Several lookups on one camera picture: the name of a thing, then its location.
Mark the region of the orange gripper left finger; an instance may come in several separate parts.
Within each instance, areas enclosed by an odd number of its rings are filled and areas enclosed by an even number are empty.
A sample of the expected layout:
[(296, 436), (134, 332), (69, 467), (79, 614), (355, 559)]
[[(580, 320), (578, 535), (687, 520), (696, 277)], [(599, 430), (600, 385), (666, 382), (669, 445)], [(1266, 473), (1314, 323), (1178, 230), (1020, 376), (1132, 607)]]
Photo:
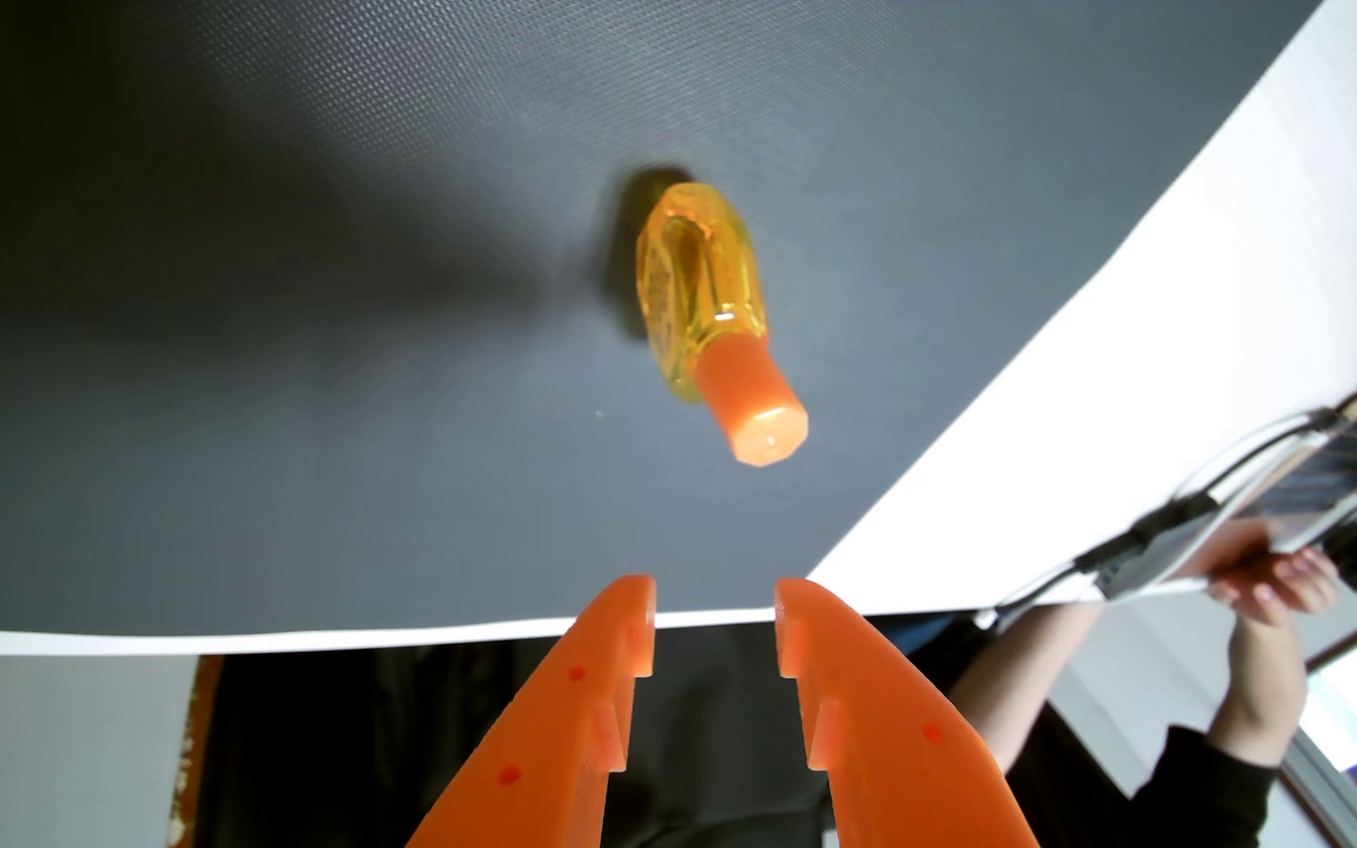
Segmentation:
[(655, 583), (615, 579), (556, 640), (423, 817), (408, 847), (598, 847), (653, 673)]

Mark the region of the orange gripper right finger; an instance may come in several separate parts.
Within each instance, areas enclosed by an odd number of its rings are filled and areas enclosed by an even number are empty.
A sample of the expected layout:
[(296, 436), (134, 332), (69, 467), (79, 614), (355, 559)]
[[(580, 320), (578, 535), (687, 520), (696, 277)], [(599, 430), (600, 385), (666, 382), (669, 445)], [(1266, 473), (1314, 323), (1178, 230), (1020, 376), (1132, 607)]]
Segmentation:
[(841, 847), (1037, 847), (982, 738), (858, 611), (782, 578), (775, 632)]

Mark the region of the person's hand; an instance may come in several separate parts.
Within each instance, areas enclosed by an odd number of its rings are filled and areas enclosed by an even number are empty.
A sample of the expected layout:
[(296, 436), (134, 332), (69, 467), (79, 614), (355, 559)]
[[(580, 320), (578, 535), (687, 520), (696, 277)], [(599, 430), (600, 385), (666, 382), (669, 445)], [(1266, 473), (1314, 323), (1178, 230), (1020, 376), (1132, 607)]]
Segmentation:
[(1337, 602), (1339, 577), (1337, 563), (1316, 548), (1247, 550), (1210, 573), (1206, 593), (1239, 617), (1286, 627), (1299, 612), (1319, 615)]

